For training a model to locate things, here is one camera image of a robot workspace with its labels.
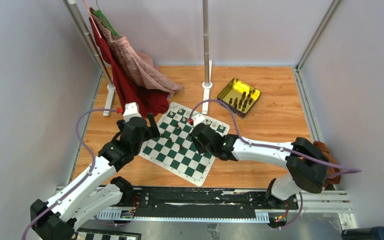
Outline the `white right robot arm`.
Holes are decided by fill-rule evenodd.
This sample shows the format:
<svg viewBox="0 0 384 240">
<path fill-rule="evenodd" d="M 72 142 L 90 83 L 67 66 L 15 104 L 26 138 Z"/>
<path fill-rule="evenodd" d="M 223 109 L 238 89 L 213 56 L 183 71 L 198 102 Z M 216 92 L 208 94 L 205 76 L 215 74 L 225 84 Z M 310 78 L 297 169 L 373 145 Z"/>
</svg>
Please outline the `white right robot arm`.
<svg viewBox="0 0 384 240">
<path fill-rule="evenodd" d="M 267 187 L 265 201 L 272 209 L 278 209 L 301 191 L 319 194 L 323 190 L 329 160 L 305 138 L 273 143 L 237 134 L 222 136 L 204 123 L 195 126 L 189 136 L 200 154 L 210 153 L 222 161 L 256 161 L 286 169 L 285 176 L 274 178 Z"/>
</svg>

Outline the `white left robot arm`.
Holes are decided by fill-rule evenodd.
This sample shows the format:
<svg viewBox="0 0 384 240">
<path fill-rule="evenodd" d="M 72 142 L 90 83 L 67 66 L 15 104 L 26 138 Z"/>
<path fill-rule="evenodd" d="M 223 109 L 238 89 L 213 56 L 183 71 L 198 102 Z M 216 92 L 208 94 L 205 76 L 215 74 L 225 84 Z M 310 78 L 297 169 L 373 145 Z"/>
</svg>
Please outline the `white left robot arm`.
<svg viewBox="0 0 384 240">
<path fill-rule="evenodd" d="M 158 137 L 152 113 L 143 118 L 140 114 L 123 114 L 117 122 L 119 132 L 93 156 L 85 171 L 59 193 L 46 201 L 37 199 L 30 206 L 31 222 L 22 234 L 26 239 L 33 230 L 43 240 L 69 240 L 76 230 L 100 211 L 118 203 L 122 207 L 133 201 L 132 186 L 122 177 L 116 177 L 101 190 L 95 189 L 130 163 L 142 144 Z"/>
</svg>

